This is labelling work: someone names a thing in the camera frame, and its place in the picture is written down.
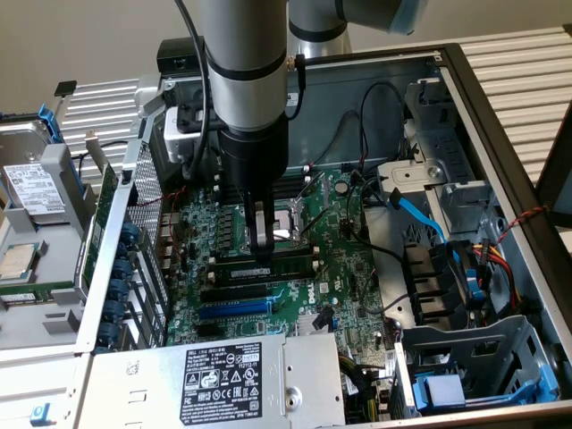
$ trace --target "beige wall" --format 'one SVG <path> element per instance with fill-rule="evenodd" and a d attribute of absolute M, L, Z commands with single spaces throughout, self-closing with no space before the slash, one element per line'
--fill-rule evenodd
<path fill-rule="evenodd" d="M 90 83 L 154 72 L 161 40 L 187 34 L 171 0 L 1 2 L 4 112 L 35 110 L 50 100 L 60 80 Z M 198 16 L 197 0 L 187 0 L 187 5 L 191 15 Z M 356 26 L 349 31 L 354 49 L 364 49 L 566 22 L 572 22 L 572 0 L 429 0 L 423 21 L 409 38 Z M 200 19 L 197 26 L 200 32 Z"/>

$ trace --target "motherboard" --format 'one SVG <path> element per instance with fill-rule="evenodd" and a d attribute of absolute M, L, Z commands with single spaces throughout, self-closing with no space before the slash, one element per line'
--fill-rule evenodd
<path fill-rule="evenodd" d="M 275 254 L 283 257 L 273 258 L 269 268 L 250 259 L 242 204 L 221 204 L 202 189 L 180 207 L 180 223 L 170 225 L 174 251 L 182 258 L 170 271 L 168 345 L 329 330 L 340 352 L 357 363 L 383 365 L 383 320 L 366 313 L 358 299 L 359 290 L 368 307 L 382 304 L 372 252 L 344 230 L 349 174 L 330 170 L 301 183 L 307 187 L 301 196 L 275 202 Z M 356 230 L 358 210 L 358 198 L 352 198 Z M 246 301 L 250 305 L 262 300 L 266 307 L 253 307 L 250 314 L 249 308 L 232 306 L 247 298 L 257 298 Z M 313 323 L 324 311 L 332 314 L 332 326 L 317 330 Z M 380 344 L 382 335 L 386 341 Z"/>

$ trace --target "blue pcie slot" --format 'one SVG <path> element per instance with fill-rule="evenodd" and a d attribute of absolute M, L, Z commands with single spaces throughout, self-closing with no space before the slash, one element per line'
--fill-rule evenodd
<path fill-rule="evenodd" d="M 222 306 L 202 307 L 198 310 L 198 316 L 201 319 L 215 319 L 233 315 L 259 315 L 262 313 L 267 313 L 268 315 L 272 313 L 272 302 L 266 299 L 259 299 Z"/>

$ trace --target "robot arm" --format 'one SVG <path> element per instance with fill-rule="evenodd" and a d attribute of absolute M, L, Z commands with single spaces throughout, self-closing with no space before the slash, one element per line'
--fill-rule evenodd
<path fill-rule="evenodd" d="M 347 22 L 409 32 L 426 0 L 290 0 L 290 31 L 323 43 Z M 274 248 L 273 183 L 288 166 L 286 0 L 200 0 L 223 168 L 244 193 L 250 249 Z"/>

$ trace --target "green circuit board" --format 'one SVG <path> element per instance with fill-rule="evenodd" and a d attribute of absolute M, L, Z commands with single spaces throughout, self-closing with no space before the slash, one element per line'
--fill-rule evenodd
<path fill-rule="evenodd" d="M 304 238 L 320 249 L 321 267 L 315 278 L 269 283 L 268 295 L 275 299 L 270 315 L 217 318 L 214 322 L 221 334 L 206 338 L 199 337 L 194 326 L 204 322 L 198 315 L 198 310 L 204 306 L 200 292 L 213 287 L 206 280 L 210 251 L 216 248 L 228 256 L 247 255 L 248 247 L 242 205 L 216 206 L 205 192 L 194 195 L 180 212 L 192 230 L 192 237 L 186 240 L 189 244 L 194 243 L 196 255 L 189 261 L 187 273 L 171 276 L 174 306 L 168 326 L 168 345 L 282 332 L 287 336 L 303 334 L 301 331 L 313 329 L 311 323 L 320 310 L 331 306 L 335 312 L 334 332 L 339 350 L 351 353 L 358 363 L 382 365 L 383 345 L 374 345 L 374 334 L 383 331 L 383 321 L 380 316 L 368 315 L 360 309 L 356 293 L 356 287 L 365 292 L 365 303 L 369 307 L 382 304 L 377 280 L 372 281 L 373 255 L 371 250 L 354 240 L 347 240 L 340 232 L 340 220 L 346 216 L 346 198 L 334 191 L 334 184 L 339 181 L 349 183 L 349 175 L 339 170 L 326 171 L 304 198 L 302 216 L 306 224 L 323 211 L 324 205 L 329 206 Z M 276 201 L 275 212 L 289 204 L 291 200 Z M 350 215 L 356 219 L 356 231 L 359 228 L 358 210 L 358 198 L 352 198 Z M 225 241 L 230 243 L 223 248 Z M 297 245 L 283 241 L 276 247 Z"/>

